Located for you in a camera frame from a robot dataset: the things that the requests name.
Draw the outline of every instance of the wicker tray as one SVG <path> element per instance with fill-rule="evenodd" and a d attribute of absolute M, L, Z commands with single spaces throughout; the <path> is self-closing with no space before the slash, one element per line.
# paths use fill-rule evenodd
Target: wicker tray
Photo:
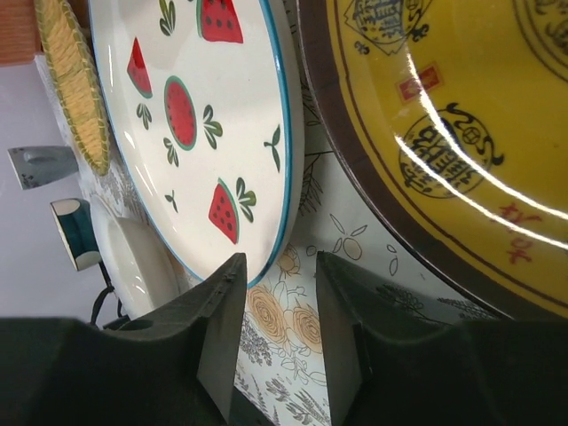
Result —
<path fill-rule="evenodd" d="M 66 0 L 35 0 L 51 79 L 75 142 L 99 175 L 108 172 L 109 129 L 94 62 Z"/>

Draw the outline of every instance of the wooden rim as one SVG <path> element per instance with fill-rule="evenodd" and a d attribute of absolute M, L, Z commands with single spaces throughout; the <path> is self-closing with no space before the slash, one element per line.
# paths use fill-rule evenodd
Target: wooden rim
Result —
<path fill-rule="evenodd" d="M 308 83 L 314 94 L 316 107 L 329 141 L 343 170 L 367 206 L 390 230 L 398 242 L 422 264 L 450 287 L 488 311 L 515 319 L 557 319 L 558 316 L 553 312 L 532 304 L 523 297 L 507 290 L 463 260 L 441 241 L 435 239 L 398 203 L 394 194 L 378 177 L 375 167 L 352 126 L 351 118 L 343 101 L 340 77 L 335 65 L 327 20 L 327 4 L 331 1 L 334 1 L 336 8 L 335 0 L 312 0 L 310 2 L 298 0 L 301 50 Z M 335 24 L 337 26 L 340 24 L 338 16 L 339 14 L 335 11 Z M 374 150 L 377 159 L 382 162 L 380 153 L 375 147 Z M 476 260 L 493 268 L 484 259 L 479 258 L 465 248 L 460 241 L 432 222 L 407 196 L 406 200 L 414 206 L 424 220 L 447 239 L 460 246 Z M 550 302 L 559 304 L 556 299 L 551 299 L 538 290 L 529 288 L 513 277 L 507 278 L 519 287 L 538 294 Z"/>

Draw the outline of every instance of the watermelon slice design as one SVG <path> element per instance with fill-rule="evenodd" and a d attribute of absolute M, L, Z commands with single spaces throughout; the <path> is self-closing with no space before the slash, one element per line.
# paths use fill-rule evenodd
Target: watermelon slice design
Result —
<path fill-rule="evenodd" d="M 136 37 L 134 38 L 132 53 L 130 54 L 130 61 L 126 71 L 134 87 L 136 87 L 144 98 L 150 99 L 152 97 L 152 85 L 150 84 L 146 63 L 144 62 L 144 57 L 140 50 L 140 43 Z"/>
<path fill-rule="evenodd" d="M 195 109 L 183 82 L 172 75 L 163 91 L 166 118 L 177 144 L 186 151 L 195 146 Z"/>
<path fill-rule="evenodd" d="M 209 220 L 233 244 L 239 242 L 239 216 L 233 196 L 225 182 L 219 179 L 209 208 Z"/>
<path fill-rule="evenodd" d="M 198 0 L 197 28 L 208 42 L 242 43 L 241 25 L 233 0 Z"/>

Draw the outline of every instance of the red chinese character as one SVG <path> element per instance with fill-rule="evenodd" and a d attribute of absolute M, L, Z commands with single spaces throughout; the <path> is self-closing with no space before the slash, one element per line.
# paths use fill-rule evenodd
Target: red chinese character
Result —
<path fill-rule="evenodd" d="M 527 241 L 522 238 L 515 238 L 511 242 L 511 247 L 515 250 L 509 250 L 507 254 L 509 255 L 509 261 L 512 264 L 517 264 L 519 258 L 524 259 L 526 262 L 532 262 L 533 259 L 526 252 L 527 249 L 533 246 L 532 241 Z"/>
<path fill-rule="evenodd" d="M 525 216 L 525 213 L 519 210 L 514 202 L 511 202 L 507 207 L 499 207 L 499 209 L 501 210 L 501 217 L 513 225 L 518 225 L 528 220 L 542 221 L 542 218 L 537 215 Z"/>

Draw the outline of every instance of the white ceramic bowl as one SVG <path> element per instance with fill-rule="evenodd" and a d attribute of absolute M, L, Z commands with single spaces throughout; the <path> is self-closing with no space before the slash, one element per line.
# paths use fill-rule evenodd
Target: white ceramic bowl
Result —
<path fill-rule="evenodd" d="M 131 320 L 178 296 L 165 247 L 149 226 L 115 216 L 96 195 L 91 198 L 91 218 L 114 291 Z"/>

